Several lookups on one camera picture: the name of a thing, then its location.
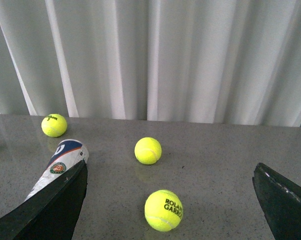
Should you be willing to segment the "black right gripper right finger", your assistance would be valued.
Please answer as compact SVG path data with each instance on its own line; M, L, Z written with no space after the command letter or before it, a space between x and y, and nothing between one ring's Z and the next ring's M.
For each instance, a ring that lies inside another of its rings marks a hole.
M274 238L301 240L301 187L261 162L252 183Z

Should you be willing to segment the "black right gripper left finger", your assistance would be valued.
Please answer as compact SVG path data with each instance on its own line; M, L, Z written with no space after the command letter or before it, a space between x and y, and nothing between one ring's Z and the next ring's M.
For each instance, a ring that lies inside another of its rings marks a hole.
M0 218L0 240L70 240L87 192L81 160L20 206Z

